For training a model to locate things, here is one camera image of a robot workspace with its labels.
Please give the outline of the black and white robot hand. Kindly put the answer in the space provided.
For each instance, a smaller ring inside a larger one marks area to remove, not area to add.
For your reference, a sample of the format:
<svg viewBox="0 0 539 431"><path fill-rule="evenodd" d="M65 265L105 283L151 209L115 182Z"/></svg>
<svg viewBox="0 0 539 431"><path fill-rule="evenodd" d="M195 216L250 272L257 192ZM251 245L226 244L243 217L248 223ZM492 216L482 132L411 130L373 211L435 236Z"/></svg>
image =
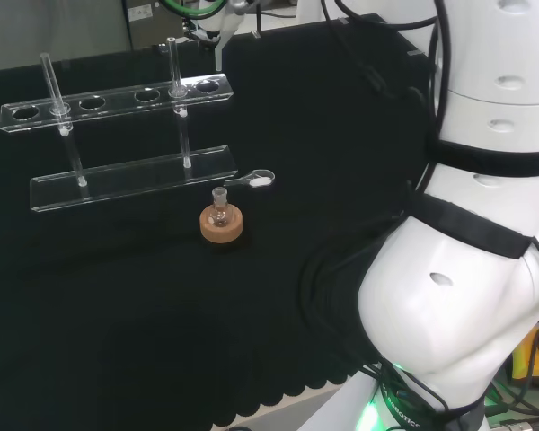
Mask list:
<svg viewBox="0 0 539 431"><path fill-rule="evenodd" d="M190 20L183 18L183 35L206 45L215 46L220 41L220 33L225 20L225 10L206 19Z"/></svg>

